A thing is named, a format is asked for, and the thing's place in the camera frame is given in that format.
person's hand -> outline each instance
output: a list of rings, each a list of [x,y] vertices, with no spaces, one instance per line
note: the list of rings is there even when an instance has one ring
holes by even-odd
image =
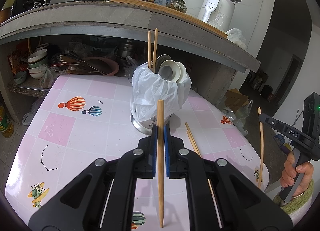
[[[294,164],[294,155],[293,152],[288,154],[287,160],[284,162],[284,170],[282,171],[282,176],[280,178],[280,184],[282,187],[292,186],[294,184],[294,179],[298,173],[304,173],[304,176],[294,192],[293,196],[297,196],[304,192],[311,181],[313,174],[313,165],[310,162],[305,162],[301,165],[298,165],[296,168],[292,166]]]

cardboard box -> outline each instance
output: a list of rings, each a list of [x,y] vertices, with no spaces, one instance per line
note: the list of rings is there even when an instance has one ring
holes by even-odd
[[[235,113],[239,107],[249,104],[249,97],[240,93],[238,89],[230,89],[226,92],[225,105],[230,107]]]

green sleeve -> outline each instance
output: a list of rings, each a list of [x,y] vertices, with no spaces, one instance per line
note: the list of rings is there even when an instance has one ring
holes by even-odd
[[[314,182],[313,182],[313,179],[311,179],[309,188],[307,189],[307,191],[300,197],[293,199],[287,205],[281,207],[282,210],[286,212],[288,215],[290,215],[296,210],[298,210],[299,208],[301,208],[305,203],[307,203],[307,201],[311,197],[313,193],[313,186],[314,186]],[[274,197],[273,202],[280,206],[281,198],[279,197],[279,193]]]

wooden chopstick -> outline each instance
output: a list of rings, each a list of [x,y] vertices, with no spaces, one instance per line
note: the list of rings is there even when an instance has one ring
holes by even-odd
[[[197,146],[197,144],[196,144],[195,139],[193,138],[193,135],[192,135],[192,133],[191,133],[191,130],[190,130],[190,128],[189,128],[188,123],[186,122],[185,125],[186,125],[186,127],[187,127],[187,133],[188,133],[188,132],[190,133],[190,137],[191,137],[191,139],[192,139],[192,141],[193,141],[193,143],[194,143],[194,145],[195,145],[195,147],[193,147],[193,149],[194,149],[195,152],[201,157],[200,151],[199,151],[199,149],[198,149],[198,146]]]
[[[258,114],[261,114],[261,108],[258,107]],[[261,141],[261,156],[260,156],[260,172],[259,172],[259,181],[258,181],[258,188],[261,188],[262,182],[262,170],[263,170],[263,156],[264,156],[264,141],[263,141],[263,124],[260,123],[260,141]]]
[[[191,133],[191,130],[190,130],[190,128],[189,128],[188,123],[186,122],[185,125],[186,125],[186,127],[187,127],[187,134],[188,134],[190,143],[191,143],[191,145],[192,145],[192,147],[193,147],[193,150],[195,151],[196,154],[198,154],[198,155],[200,156],[200,158],[202,158],[202,157],[201,157],[201,154],[200,154],[200,152],[199,152],[197,143],[196,143],[195,139],[193,138],[193,135],[192,135],[192,133]],[[216,213],[217,213],[217,219],[218,219],[219,227],[222,228],[222,224],[221,224],[221,219],[220,219],[220,216],[219,216],[219,211],[218,211],[217,202],[216,202],[216,199],[215,199],[215,197],[214,197],[213,189],[212,189],[211,182],[210,182],[209,179],[208,179],[208,184],[209,184],[209,188],[210,188],[210,191],[211,191],[211,196],[212,196],[214,208],[215,208]]]
[[[164,101],[157,101],[157,161],[158,161],[158,186],[159,186],[159,222],[163,227],[164,218]]]
[[[157,44],[158,44],[158,29],[155,30],[155,43],[153,44],[153,73],[156,70],[156,54],[157,54]]]
[[[151,69],[151,31],[148,31],[148,68]]]

metal screw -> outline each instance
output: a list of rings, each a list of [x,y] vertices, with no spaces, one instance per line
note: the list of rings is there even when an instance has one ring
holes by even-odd
[[[95,161],[94,161],[94,164],[96,165],[96,166],[102,166],[103,164],[104,164],[104,159],[96,159]]]
[[[225,159],[218,159],[217,164],[223,167],[227,165],[227,161]]]
[[[143,151],[142,151],[142,149],[137,148],[137,149],[133,150],[133,154],[134,155],[141,155],[141,154],[143,154]]]
[[[180,153],[181,155],[187,155],[187,154],[189,153],[189,150],[186,149],[186,148],[182,148],[182,149],[179,150],[179,153]]]

